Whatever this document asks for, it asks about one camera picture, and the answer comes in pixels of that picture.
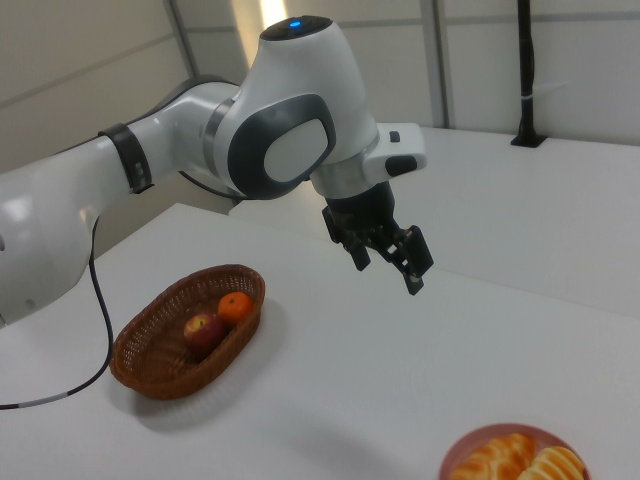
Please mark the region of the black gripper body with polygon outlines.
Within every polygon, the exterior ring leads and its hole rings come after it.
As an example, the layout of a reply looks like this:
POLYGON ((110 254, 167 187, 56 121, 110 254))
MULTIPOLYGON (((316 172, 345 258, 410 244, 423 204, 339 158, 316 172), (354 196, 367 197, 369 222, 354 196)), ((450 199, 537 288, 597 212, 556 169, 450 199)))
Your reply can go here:
POLYGON ((322 215, 334 243, 391 246, 399 227, 393 217, 395 198, 388 182, 358 195, 327 199, 322 215))

